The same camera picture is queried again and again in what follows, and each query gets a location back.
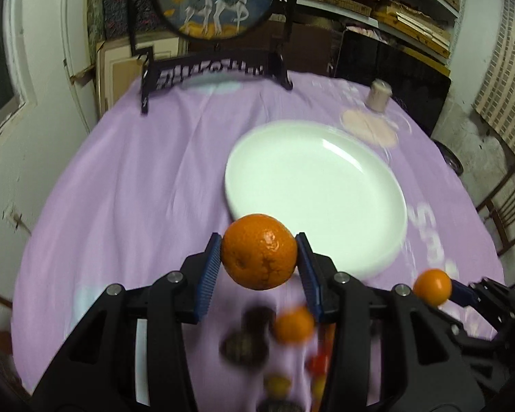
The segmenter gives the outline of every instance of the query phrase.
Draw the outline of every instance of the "red fruit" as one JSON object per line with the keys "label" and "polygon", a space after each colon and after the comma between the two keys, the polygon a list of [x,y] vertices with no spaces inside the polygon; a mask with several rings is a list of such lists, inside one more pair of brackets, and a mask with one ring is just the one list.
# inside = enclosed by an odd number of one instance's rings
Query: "red fruit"
{"label": "red fruit", "polygon": [[330,356],[325,353],[310,357],[305,363],[307,371],[314,376],[323,376],[328,373],[328,366],[330,365]]}

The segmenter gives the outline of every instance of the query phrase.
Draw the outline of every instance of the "round black frame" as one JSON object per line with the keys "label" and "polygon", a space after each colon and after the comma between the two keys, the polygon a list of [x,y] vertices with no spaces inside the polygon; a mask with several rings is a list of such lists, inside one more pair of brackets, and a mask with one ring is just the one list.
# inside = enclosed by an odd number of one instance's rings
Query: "round black frame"
{"label": "round black frame", "polygon": [[159,17],[160,21],[166,26],[166,28],[169,31],[174,32],[177,35],[179,35],[180,37],[182,37],[186,40],[190,40],[191,42],[202,42],[202,43],[208,43],[208,44],[213,44],[213,45],[216,45],[216,44],[222,43],[222,42],[228,42],[228,41],[234,40],[234,39],[239,39],[239,38],[244,37],[247,34],[250,34],[251,32],[256,30],[258,27],[260,27],[263,23],[265,23],[269,19],[269,17],[273,14],[275,7],[278,4],[280,4],[280,2],[281,2],[281,0],[272,0],[269,8],[261,15],[261,17],[256,21],[256,23],[254,23],[250,28],[248,28],[247,30],[244,30],[242,33],[240,33],[238,35],[234,35],[233,37],[226,37],[226,38],[205,39],[202,37],[191,37],[190,35],[185,34],[184,32],[181,32],[179,29],[177,29],[173,25],[173,23],[171,23],[164,16],[162,11],[160,10],[161,8],[160,8],[160,4],[159,4],[158,0],[151,0],[152,8],[157,13],[157,16]]}

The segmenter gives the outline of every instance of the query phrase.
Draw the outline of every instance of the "white plate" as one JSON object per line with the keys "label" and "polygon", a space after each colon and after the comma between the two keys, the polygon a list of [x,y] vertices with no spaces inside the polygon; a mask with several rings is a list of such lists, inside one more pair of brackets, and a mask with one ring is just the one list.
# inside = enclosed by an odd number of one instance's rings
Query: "white plate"
{"label": "white plate", "polygon": [[280,121],[250,131],[229,155],[225,193],[235,219],[271,215],[358,278],[393,263],[407,234],[393,172],[368,147],[322,124]]}

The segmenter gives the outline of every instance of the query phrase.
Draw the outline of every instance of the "purple tablecloth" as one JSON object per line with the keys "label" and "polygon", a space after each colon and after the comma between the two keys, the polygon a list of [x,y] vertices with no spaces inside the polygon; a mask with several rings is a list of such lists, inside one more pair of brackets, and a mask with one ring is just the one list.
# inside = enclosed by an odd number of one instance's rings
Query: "purple tablecloth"
{"label": "purple tablecloth", "polygon": [[[278,119],[345,125],[397,177],[408,205],[407,239],[393,264],[367,281],[370,285],[412,285],[429,267],[463,283],[482,276],[503,280],[493,242],[459,179],[396,103],[379,116],[364,107],[367,89],[360,85],[291,77],[291,92],[256,78],[223,76],[225,81],[215,84],[203,84],[205,76],[193,78],[153,95],[147,117],[139,115],[135,84],[106,114],[58,180],[23,256],[12,339],[15,365],[29,390],[108,284],[150,285],[179,268],[187,255],[201,252],[212,232],[225,231],[231,222],[224,195],[229,152],[241,135]],[[291,348],[271,341],[269,361],[258,374],[234,369],[218,354],[248,305],[282,310],[303,302],[297,275],[279,288],[252,291],[221,268],[208,315],[184,330],[201,411],[255,411],[265,396],[263,374],[271,372],[291,377],[290,397],[309,410],[304,362],[316,352],[316,340]],[[468,332],[492,333],[474,311],[450,302],[444,309]]]}

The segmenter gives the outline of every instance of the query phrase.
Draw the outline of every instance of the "framed picture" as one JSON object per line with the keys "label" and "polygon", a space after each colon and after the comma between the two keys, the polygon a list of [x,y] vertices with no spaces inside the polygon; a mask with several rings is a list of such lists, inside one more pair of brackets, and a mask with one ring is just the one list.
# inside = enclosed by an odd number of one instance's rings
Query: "framed picture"
{"label": "framed picture", "polygon": [[[138,35],[139,48],[153,46],[155,59],[167,59],[187,53],[187,41],[169,31]],[[127,37],[102,42],[97,51],[97,91],[99,116],[124,95],[132,82],[141,77],[142,60],[132,57]]]}

